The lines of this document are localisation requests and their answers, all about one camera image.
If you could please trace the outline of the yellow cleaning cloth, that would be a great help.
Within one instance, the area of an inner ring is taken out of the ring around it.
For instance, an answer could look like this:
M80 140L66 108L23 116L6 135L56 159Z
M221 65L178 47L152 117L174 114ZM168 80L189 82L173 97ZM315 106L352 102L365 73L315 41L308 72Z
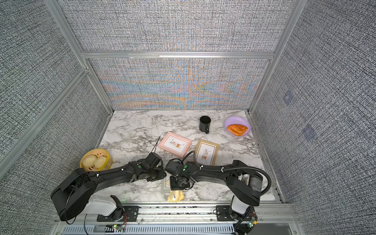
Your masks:
M167 201L168 202L180 202L184 199L184 193L183 191L173 191L170 190L169 196Z

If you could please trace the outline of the grey-green picture frame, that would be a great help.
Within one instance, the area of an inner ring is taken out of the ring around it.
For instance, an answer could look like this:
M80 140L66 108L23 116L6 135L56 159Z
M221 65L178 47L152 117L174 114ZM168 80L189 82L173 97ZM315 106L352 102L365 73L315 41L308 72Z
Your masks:
M167 175L161 182L161 192L170 193L170 175Z

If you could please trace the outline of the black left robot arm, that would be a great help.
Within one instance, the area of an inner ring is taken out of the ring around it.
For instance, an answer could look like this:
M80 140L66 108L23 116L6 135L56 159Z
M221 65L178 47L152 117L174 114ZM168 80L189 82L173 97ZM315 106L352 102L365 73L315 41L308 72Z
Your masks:
M144 159L129 162L118 168L86 172L74 170L51 193L51 199L61 221L68 222L86 213L91 196L102 189L138 180L154 182L166 177L161 157L151 152Z

